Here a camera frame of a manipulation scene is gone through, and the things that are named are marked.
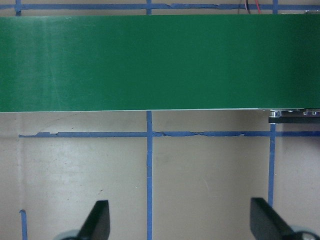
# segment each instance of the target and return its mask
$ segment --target wire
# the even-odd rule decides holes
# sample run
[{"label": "wire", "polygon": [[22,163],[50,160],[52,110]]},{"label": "wire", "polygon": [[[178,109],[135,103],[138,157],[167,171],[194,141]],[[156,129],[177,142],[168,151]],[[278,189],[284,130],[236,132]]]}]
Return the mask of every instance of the wire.
[{"label": "wire", "polygon": [[255,0],[255,5],[256,5],[256,8],[258,9],[258,13],[261,14],[261,10],[260,10],[260,7],[259,7],[259,1],[258,0]]},{"label": "wire", "polygon": [[245,7],[245,10],[248,14],[250,14],[250,11],[249,11],[249,8],[248,8],[248,0],[244,0],[244,7]]}]

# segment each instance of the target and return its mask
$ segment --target blue tape line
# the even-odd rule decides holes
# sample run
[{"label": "blue tape line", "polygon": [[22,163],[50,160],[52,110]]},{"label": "blue tape line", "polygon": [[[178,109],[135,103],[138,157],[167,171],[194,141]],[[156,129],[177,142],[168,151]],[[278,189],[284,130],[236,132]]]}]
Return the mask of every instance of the blue tape line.
[{"label": "blue tape line", "polygon": [[191,137],[191,136],[206,136],[206,137],[269,137],[269,131],[160,131],[153,132],[154,137]]},{"label": "blue tape line", "polygon": [[272,14],[278,14],[278,0],[272,1]]},{"label": "blue tape line", "polygon": [[[152,4],[152,0],[146,0],[146,4],[147,4],[147,5],[151,5],[151,4]],[[147,14],[147,15],[151,15],[151,14],[152,14],[152,8],[148,8],[148,9],[146,10],[146,14]]]},{"label": "blue tape line", "polygon": [[14,10],[16,13],[21,13],[21,10],[22,10],[21,0],[15,0]]},{"label": "blue tape line", "polygon": [[[234,10],[244,9],[243,4],[183,4],[183,3],[137,3],[137,4],[16,4],[3,5],[4,8],[15,7],[16,11],[21,10],[152,10],[152,9],[217,9]],[[260,4],[262,10],[274,11],[274,4]],[[255,4],[249,4],[249,8],[256,10]],[[320,10],[320,5],[277,5],[278,10]]]},{"label": "blue tape line", "polygon": [[147,152],[146,152],[146,239],[152,240],[152,152],[153,152],[153,130],[152,112],[146,112],[147,129]]},{"label": "blue tape line", "polygon": [[[270,137],[270,131],[154,131],[153,137]],[[35,135],[19,135],[19,138],[146,138],[147,132],[39,132]],[[276,131],[276,137],[320,137],[320,131]]]},{"label": "blue tape line", "polygon": [[25,210],[20,210],[19,213],[21,214],[21,228],[22,228],[22,240],[28,240],[27,234],[27,213]]},{"label": "blue tape line", "polygon": [[274,180],[275,180],[275,152],[276,152],[276,125],[270,125],[270,154],[269,154],[269,177],[268,177],[268,203],[274,204]]},{"label": "blue tape line", "polygon": [[19,135],[19,138],[141,138],[146,132],[39,132],[36,135]]}]

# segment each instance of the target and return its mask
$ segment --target green belt surface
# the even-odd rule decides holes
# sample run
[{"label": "green belt surface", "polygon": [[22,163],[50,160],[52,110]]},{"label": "green belt surface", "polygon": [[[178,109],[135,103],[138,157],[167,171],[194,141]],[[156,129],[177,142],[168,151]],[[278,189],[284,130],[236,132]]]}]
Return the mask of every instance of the green belt surface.
[{"label": "green belt surface", "polygon": [[0,18],[0,112],[320,108],[320,15]]}]

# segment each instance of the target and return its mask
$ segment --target black plastic part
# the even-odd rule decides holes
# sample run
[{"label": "black plastic part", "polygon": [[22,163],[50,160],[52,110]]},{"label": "black plastic part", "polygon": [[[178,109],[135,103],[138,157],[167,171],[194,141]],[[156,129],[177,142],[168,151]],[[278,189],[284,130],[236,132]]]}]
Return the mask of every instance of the black plastic part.
[{"label": "black plastic part", "polygon": [[256,240],[305,240],[304,234],[320,240],[319,236],[310,232],[294,232],[261,197],[251,198],[250,229]]},{"label": "black plastic part", "polygon": [[320,124],[319,116],[269,117],[270,124]]},{"label": "black plastic part", "polygon": [[109,202],[108,200],[100,200],[93,206],[78,235],[63,240],[107,240],[109,234]]}]

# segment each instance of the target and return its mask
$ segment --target beige background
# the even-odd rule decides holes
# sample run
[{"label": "beige background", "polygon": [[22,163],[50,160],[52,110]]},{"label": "beige background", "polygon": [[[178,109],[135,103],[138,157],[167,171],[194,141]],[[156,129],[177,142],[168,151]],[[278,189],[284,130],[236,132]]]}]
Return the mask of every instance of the beige background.
[{"label": "beige background", "polygon": [[[153,2],[176,3],[173,0]],[[271,0],[260,2],[272,3]],[[15,0],[1,1],[1,4],[14,3]],[[22,3],[144,1],[22,0]],[[238,4],[240,1],[185,0],[183,3]],[[319,1],[281,0],[279,4],[319,4]],[[238,13],[246,12],[152,11],[152,14]],[[23,16],[144,14],[145,10],[22,12]],[[13,9],[0,10],[0,16],[14,15]],[[153,130],[158,132],[270,129],[269,113],[262,110],[153,111],[152,114]],[[28,239],[56,240],[61,233],[78,230],[96,200],[108,199],[110,240],[145,240],[146,138],[18,138],[18,135],[145,132],[146,128],[145,111],[0,113],[0,238],[21,239],[19,210],[25,209]],[[277,130],[320,131],[320,126],[278,125]],[[253,240],[249,204],[253,196],[267,198],[269,144],[268,137],[154,138],[153,239]],[[289,224],[308,227],[318,234],[319,172],[320,138],[276,139],[274,207]]]}]

